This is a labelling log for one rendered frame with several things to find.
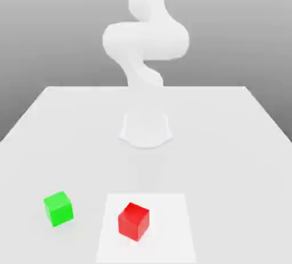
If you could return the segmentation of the small red cube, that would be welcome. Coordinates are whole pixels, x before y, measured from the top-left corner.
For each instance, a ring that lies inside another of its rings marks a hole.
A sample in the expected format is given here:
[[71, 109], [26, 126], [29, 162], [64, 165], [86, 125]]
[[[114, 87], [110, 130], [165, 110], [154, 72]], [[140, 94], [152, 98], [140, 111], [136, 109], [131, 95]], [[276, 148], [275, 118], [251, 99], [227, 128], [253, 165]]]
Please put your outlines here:
[[150, 210], [130, 202], [117, 220], [119, 233], [138, 242], [149, 228]]

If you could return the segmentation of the small green cube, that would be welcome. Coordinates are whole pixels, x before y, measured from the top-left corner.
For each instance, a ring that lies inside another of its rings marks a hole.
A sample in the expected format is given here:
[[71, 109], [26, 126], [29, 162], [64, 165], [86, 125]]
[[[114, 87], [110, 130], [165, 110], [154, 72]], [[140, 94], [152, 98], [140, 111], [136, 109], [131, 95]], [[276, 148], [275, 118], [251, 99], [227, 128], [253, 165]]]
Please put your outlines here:
[[53, 227], [74, 218], [72, 203], [64, 191], [44, 198], [43, 203], [46, 214]]

